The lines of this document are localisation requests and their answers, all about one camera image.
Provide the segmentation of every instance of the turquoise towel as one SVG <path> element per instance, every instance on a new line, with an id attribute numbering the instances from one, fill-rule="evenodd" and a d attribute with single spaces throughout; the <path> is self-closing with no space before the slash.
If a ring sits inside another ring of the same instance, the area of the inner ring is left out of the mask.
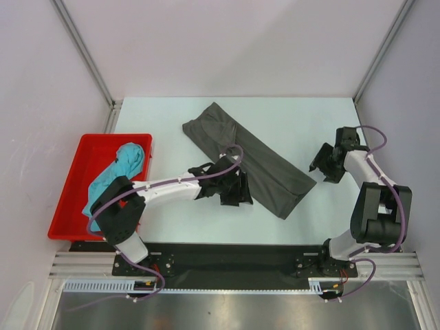
<path id="1" fill-rule="evenodd" d="M 125 175 L 129 179 L 142 172 L 144 165 L 144 149 L 138 144 L 127 143 L 121 146 L 116 153 L 116 160 L 109 165 L 89 186 L 89 201 L 82 213 L 91 218 L 90 207 L 110 186 L 116 177 Z M 92 232 L 99 232 L 98 224 L 91 225 Z"/>

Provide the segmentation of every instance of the red plastic tray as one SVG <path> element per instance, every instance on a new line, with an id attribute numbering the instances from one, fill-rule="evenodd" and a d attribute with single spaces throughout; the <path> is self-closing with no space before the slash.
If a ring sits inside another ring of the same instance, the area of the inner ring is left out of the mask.
<path id="1" fill-rule="evenodd" d="M 133 180 L 146 179 L 151 157 L 150 134 L 86 134 L 81 137 L 75 158 L 61 193 L 52 224 L 50 239 L 99 241 L 87 233 L 89 218 L 82 214 L 87 204 L 87 191 L 92 181 L 116 158 L 116 151 L 126 143 L 139 144 L 145 152 L 144 168 Z"/>

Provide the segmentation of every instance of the reflective metal floor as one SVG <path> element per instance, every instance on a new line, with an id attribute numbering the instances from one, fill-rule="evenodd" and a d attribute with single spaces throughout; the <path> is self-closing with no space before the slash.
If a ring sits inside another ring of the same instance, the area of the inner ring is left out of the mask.
<path id="1" fill-rule="evenodd" d="M 370 283 L 342 304 L 317 296 L 160 294 L 136 304 L 116 298 L 65 311 L 102 297 L 63 294 L 52 330 L 420 329 L 404 282 Z"/>

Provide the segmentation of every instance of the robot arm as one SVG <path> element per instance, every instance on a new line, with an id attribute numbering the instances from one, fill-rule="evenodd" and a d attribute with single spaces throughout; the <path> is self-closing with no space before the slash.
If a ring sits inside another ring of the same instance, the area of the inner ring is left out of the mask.
<path id="1" fill-rule="evenodd" d="M 110 203 L 95 220 L 107 243 L 115 246 L 130 261 L 139 263 L 149 255 L 136 232 L 145 207 L 151 208 L 171 201 L 195 200 L 215 194 L 220 195 L 221 205 L 253 204 L 246 173 L 239 167 L 227 171 L 235 161 L 233 157 L 224 155 L 215 164 L 207 163 L 190 168 L 180 177 L 160 181 L 132 182 L 127 177 L 117 177 L 93 204 L 91 213 L 94 215 L 121 194 L 137 190 L 119 202 Z"/>
<path id="2" fill-rule="evenodd" d="M 369 154 L 369 148 L 360 144 L 354 127 L 336 131 L 335 146 L 324 144 L 310 165 L 319 168 L 326 182 L 339 183 L 345 172 L 350 173 L 360 193 L 351 216 L 350 229 L 339 237 L 328 240 L 329 257 L 348 260 L 355 251 L 365 246 L 387 247 L 398 241 L 402 217 L 387 181 L 399 195 L 408 228 L 412 193 L 409 187 L 399 186 L 389 179 Z"/>

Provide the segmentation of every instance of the white table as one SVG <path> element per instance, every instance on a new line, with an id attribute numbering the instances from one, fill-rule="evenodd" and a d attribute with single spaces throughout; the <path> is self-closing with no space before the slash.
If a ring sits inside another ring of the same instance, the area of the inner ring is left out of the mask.
<path id="1" fill-rule="evenodd" d="M 212 102 L 305 173 L 322 144 L 334 143 L 338 127 L 359 124 L 350 98 L 126 98 L 115 133 L 150 133 L 148 179 L 175 177 L 209 161 L 182 124 Z M 214 196 L 147 209 L 140 236 L 149 242 L 322 244 L 349 228 L 359 190 L 347 174 L 337 185 L 322 182 L 318 170 L 309 175 L 318 183 L 286 220 L 255 200 L 236 208 Z"/>

